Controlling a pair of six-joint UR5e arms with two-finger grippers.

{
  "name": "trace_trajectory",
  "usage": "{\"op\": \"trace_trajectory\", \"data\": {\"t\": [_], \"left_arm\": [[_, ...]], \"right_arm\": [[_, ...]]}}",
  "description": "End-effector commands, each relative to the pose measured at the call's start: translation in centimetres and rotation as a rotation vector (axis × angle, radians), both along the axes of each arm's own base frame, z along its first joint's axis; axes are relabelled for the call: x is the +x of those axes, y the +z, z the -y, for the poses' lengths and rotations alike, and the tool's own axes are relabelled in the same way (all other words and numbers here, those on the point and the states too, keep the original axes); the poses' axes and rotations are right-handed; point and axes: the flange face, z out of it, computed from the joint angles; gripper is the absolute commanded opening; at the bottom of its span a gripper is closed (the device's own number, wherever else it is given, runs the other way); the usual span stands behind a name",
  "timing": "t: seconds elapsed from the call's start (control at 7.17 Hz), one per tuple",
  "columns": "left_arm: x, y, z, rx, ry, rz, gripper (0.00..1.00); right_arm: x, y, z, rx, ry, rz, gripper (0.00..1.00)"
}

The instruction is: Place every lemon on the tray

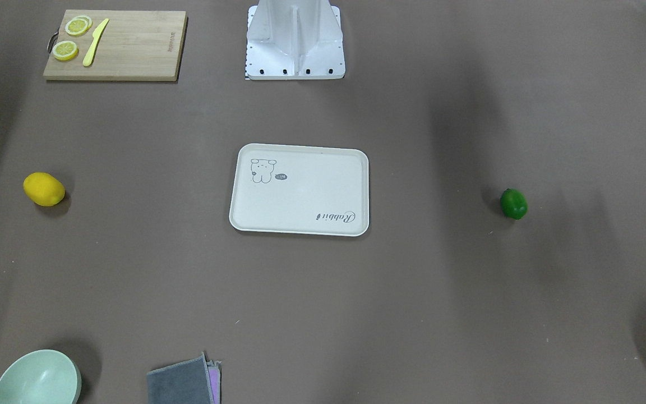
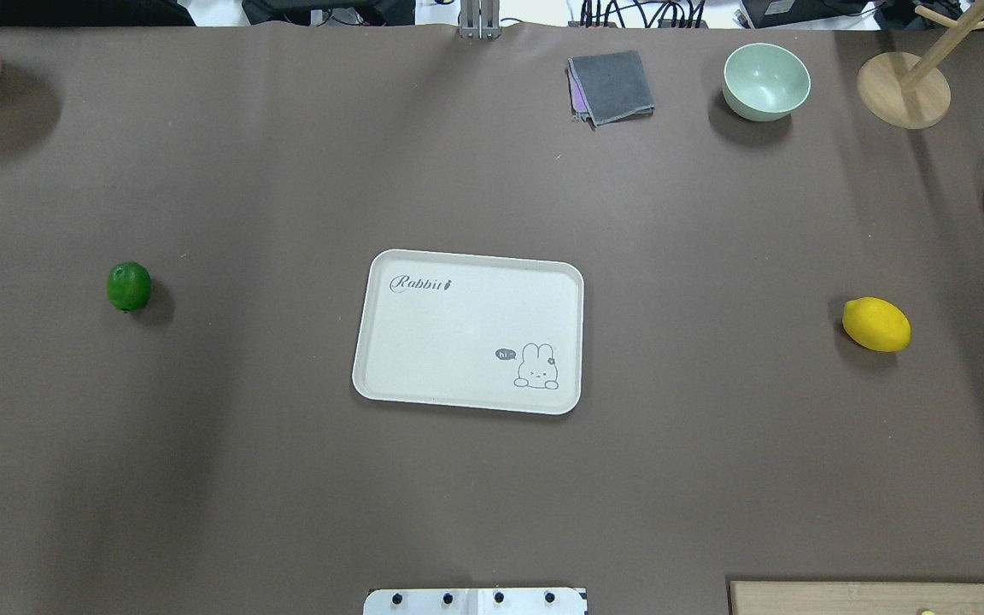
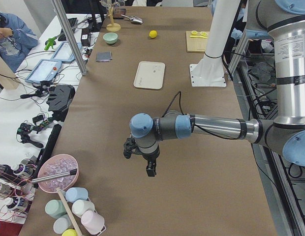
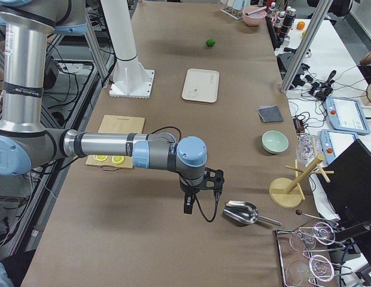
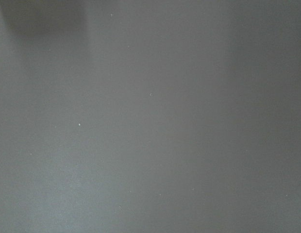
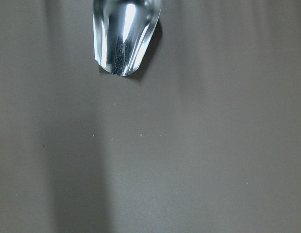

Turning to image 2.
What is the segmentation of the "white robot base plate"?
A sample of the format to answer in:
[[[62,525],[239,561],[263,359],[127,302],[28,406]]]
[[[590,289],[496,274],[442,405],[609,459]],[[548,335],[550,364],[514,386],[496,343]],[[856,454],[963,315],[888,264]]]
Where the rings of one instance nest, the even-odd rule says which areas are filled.
[[[363,614],[589,614],[585,589],[570,587],[379,589]]]

